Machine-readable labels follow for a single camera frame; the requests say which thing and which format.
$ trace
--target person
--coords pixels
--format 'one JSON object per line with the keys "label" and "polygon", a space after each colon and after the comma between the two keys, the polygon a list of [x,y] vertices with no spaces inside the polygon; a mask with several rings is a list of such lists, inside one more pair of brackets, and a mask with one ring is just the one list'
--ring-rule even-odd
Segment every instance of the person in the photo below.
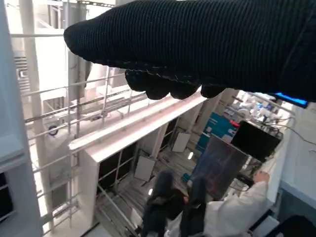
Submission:
{"label": "person", "polygon": [[[265,213],[268,173],[258,171],[253,176],[254,185],[246,192],[227,196],[223,201],[211,201],[206,204],[202,233],[194,236],[207,237],[245,237],[248,229]],[[167,226],[164,237],[180,237],[183,213]]]}

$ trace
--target white panel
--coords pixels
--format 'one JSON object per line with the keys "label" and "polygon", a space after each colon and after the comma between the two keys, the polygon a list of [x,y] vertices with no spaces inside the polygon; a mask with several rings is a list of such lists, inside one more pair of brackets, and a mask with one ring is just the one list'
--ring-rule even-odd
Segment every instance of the white panel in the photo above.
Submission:
{"label": "white panel", "polygon": [[154,160],[140,156],[138,159],[134,177],[141,180],[149,181],[154,165]]}
{"label": "white panel", "polygon": [[178,137],[173,145],[173,152],[183,152],[187,147],[187,143],[190,139],[190,134],[179,132]]}
{"label": "white panel", "polygon": [[99,165],[85,152],[80,153],[81,172],[78,176],[78,202],[90,226],[93,223]]}

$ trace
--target metal frame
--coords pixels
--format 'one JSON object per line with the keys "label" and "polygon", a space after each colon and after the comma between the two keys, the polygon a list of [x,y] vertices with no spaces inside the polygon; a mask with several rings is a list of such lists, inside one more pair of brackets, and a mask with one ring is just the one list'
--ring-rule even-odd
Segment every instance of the metal frame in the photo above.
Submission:
{"label": "metal frame", "polygon": [[[70,0],[64,0],[63,1],[65,4],[70,4],[73,1]],[[47,4],[52,4],[54,5],[55,3],[53,1],[47,2]],[[89,2],[89,1],[81,1],[80,4],[90,4],[90,5],[99,5],[102,7],[113,7],[113,5],[109,5],[109,4],[103,4],[103,3],[93,3],[93,2]],[[63,37],[63,34],[36,34],[34,31],[34,13],[33,13],[33,3],[32,0],[20,0],[20,13],[21,13],[21,18],[22,18],[22,24],[23,24],[23,33],[22,34],[11,34],[12,38],[23,38],[25,44],[25,48],[26,51],[28,52],[27,54],[27,62],[28,68],[33,69],[33,71],[38,72],[38,67],[37,67],[37,55],[36,55],[36,49],[35,49],[35,38],[42,38],[42,37]],[[69,23],[69,19],[70,19],[70,11],[69,11],[69,7],[67,7],[66,9],[66,26]],[[49,230],[46,231],[45,233],[43,233],[43,235],[47,234],[48,232],[54,232],[54,228],[56,228],[58,225],[60,225],[61,223],[63,223],[64,221],[66,221],[67,219],[70,220],[70,226],[71,226],[71,220],[72,220],[72,215],[75,214],[78,209],[76,211],[73,211],[73,205],[74,203],[76,203],[76,197],[79,193],[74,194],[73,192],[73,178],[77,176],[77,174],[74,173],[74,169],[76,169],[78,167],[77,163],[78,163],[78,151],[80,151],[81,149],[76,150],[76,152],[71,152],[69,151],[68,154],[65,154],[64,156],[52,161],[52,162],[46,162],[45,161],[45,141],[43,140],[43,136],[45,136],[46,134],[48,134],[49,132],[61,129],[61,128],[67,128],[68,130],[68,134],[69,135],[73,135],[74,138],[78,138],[79,137],[79,132],[80,132],[80,122],[83,120],[87,120],[89,118],[93,118],[96,115],[103,115],[104,113],[108,113],[114,110],[117,110],[119,108],[128,106],[128,114],[130,111],[130,105],[144,100],[147,97],[145,96],[145,94],[140,94],[131,98],[127,98],[127,99],[121,99],[121,100],[115,100],[113,102],[107,103],[107,98],[113,97],[115,95],[121,94],[121,93],[125,93],[128,90],[123,90],[117,93],[113,93],[108,95],[108,79],[110,78],[115,78],[115,77],[120,77],[123,74],[117,74],[117,75],[113,75],[113,76],[107,76],[106,77],[102,77],[102,78],[98,78],[98,79],[94,79],[94,80],[90,80],[90,81],[82,81],[82,82],[78,82],[76,81],[75,83],[68,83],[68,85],[66,86],[62,86],[62,87],[56,87],[53,89],[47,89],[47,90],[39,90],[39,88],[37,87],[32,87],[31,86],[31,91],[27,92],[27,93],[22,93],[21,97],[29,97],[31,98],[31,103],[33,104],[34,108],[37,108],[37,112],[33,113],[33,117],[32,118],[28,118],[25,120],[25,123],[30,123],[33,122],[33,127],[37,127],[37,129],[35,129],[36,134],[33,137],[29,137],[29,140],[33,140],[35,139],[36,144],[38,147],[40,147],[40,149],[42,149],[41,152],[38,151],[38,157],[39,157],[39,166],[38,167],[34,167],[33,173],[40,173],[41,177],[42,177],[42,184],[43,184],[43,192],[42,194],[38,195],[38,198],[44,197],[46,204],[47,201],[49,203],[51,203],[51,192],[59,187],[61,187],[62,185],[68,184],[68,199],[65,200],[65,202],[63,204],[67,204],[65,209],[69,209],[69,214],[67,215],[66,218],[64,218],[63,220],[61,220],[58,223],[54,223],[54,216],[53,216],[53,211],[56,210],[57,208],[52,208],[52,205],[49,204],[48,208],[47,208],[47,214],[44,215],[42,217],[43,220],[47,220],[48,218],[48,223],[49,223]],[[30,74],[29,75],[30,80],[33,80],[33,84],[32,85],[38,85],[38,82],[34,81],[35,80],[39,80],[38,77],[38,73],[37,74]],[[79,94],[79,89],[76,90],[76,95],[77,95],[77,104],[76,105],[71,105],[71,101],[70,101],[70,97],[69,95],[69,89],[72,87],[76,87],[76,88],[80,88],[83,85],[87,85],[88,83],[92,83],[92,82],[97,82],[97,81],[102,81],[104,80],[106,82],[106,93],[105,96],[96,98],[94,100],[91,101],[87,101],[84,103],[80,103],[80,94]],[[43,114],[41,110],[39,110],[39,108],[41,108],[41,99],[40,99],[40,95],[42,93],[45,92],[50,92],[50,91],[54,91],[54,90],[58,90],[58,89],[66,89],[66,101],[67,101],[67,106],[64,108],[61,108],[59,110],[55,110],[49,113],[45,113]],[[97,101],[101,101],[103,100],[103,108],[101,110],[98,110],[96,112],[93,112],[91,115],[85,116],[83,118],[81,118],[82,113],[81,113],[81,107],[93,102],[97,102]],[[72,109],[75,109],[75,113],[76,113],[76,119],[72,119]],[[52,129],[50,131],[46,131],[44,126],[43,126],[43,118],[47,118],[50,116],[54,116],[60,112],[65,112],[67,111],[67,122],[58,126],[55,129]],[[71,130],[71,126],[73,124],[76,124],[76,132],[74,134],[72,134],[72,130]],[[49,184],[49,178],[48,178],[48,172],[49,172],[49,168],[52,165],[57,164],[58,162],[64,161],[65,159],[69,158],[69,177],[67,177],[65,180],[63,180],[61,183],[59,183],[58,185],[54,185],[53,187],[50,186]],[[120,160],[118,161],[118,166],[114,171],[111,172],[115,172],[116,171],[116,185],[117,183],[123,179],[124,177],[121,177],[120,179],[117,179],[118,177],[118,170],[121,166],[125,165],[127,162],[130,162],[132,159],[134,159],[134,157],[128,159],[127,161],[125,161],[124,163],[120,164]]]}

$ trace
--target ceiling light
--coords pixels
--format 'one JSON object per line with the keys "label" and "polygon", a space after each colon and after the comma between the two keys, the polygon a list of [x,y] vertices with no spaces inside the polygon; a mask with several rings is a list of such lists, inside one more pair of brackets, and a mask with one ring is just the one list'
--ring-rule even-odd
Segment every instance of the ceiling light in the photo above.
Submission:
{"label": "ceiling light", "polygon": [[193,156],[193,152],[190,152],[189,156],[188,156],[188,159],[191,159]]}

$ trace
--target glove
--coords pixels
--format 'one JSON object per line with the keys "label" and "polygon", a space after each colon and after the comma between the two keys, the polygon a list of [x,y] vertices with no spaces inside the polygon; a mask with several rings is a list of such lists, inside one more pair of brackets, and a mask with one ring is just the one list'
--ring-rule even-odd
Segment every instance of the glove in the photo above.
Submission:
{"label": "glove", "polygon": [[153,99],[225,88],[316,101],[315,0],[136,0],[64,32],[70,51],[127,69]]}

